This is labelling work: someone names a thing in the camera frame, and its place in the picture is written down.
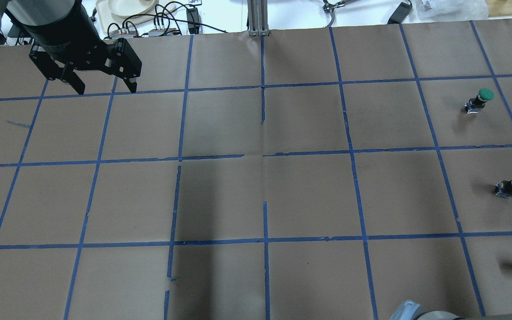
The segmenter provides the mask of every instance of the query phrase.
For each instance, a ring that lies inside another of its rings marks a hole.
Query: power adapter
[[[187,21],[196,23],[188,24],[189,34],[199,34],[201,26],[198,24],[201,22],[201,18],[199,17],[199,9],[197,9],[197,7],[187,8]]]
[[[412,10],[412,1],[408,1],[410,2],[409,4],[405,4],[404,2],[400,3],[398,8],[392,13],[392,16],[390,16],[390,19],[388,19],[388,24],[401,24],[404,19],[406,19],[406,16],[408,16]]]

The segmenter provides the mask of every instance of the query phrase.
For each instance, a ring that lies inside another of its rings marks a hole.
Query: white tray
[[[169,2],[169,0],[162,0],[161,2],[167,3],[167,2]],[[175,10],[175,4],[169,5],[169,7],[167,9],[170,11]],[[155,6],[153,8],[151,8],[151,10],[149,10],[146,13],[155,14]],[[124,20],[126,19],[121,16],[116,16],[115,14],[113,14],[110,11],[110,8],[108,8],[108,0],[96,0],[96,14],[98,15],[98,20],[100,21],[100,26],[102,27],[102,31],[106,35],[108,35],[108,26],[110,24],[115,22],[116,24],[119,24],[120,27],[122,27],[122,22],[124,22]],[[136,16],[135,18],[132,18],[131,21],[134,24],[142,24],[144,22],[153,20],[153,18],[154,17],[152,17],[152,16]]]

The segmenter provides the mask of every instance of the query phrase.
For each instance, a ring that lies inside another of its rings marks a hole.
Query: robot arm
[[[47,79],[69,83],[82,95],[85,85],[75,70],[100,70],[136,92],[142,61],[126,39],[102,41],[81,0],[11,0],[7,9],[35,39],[29,57]]]

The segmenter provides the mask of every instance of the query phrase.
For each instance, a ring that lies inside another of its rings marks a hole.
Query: metal bracket
[[[248,0],[248,34],[270,35],[268,29],[268,0]]]

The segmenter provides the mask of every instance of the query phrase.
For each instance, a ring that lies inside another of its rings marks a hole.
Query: plastic bag
[[[485,20],[489,8],[485,0],[417,0],[416,11],[429,22]]]

